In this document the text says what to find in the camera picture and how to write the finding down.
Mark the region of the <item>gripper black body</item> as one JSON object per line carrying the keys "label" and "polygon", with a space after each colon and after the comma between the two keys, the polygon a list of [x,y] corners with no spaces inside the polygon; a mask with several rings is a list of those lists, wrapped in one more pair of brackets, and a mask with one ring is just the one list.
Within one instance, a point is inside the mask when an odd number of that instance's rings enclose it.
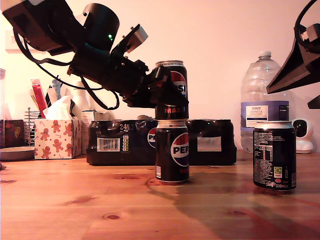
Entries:
{"label": "gripper black body", "polygon": [[122,100],[133,108],[154,108],[146,81],[148,67],[123,56],[111,56],[106,67],[106,89],[119,93]]}

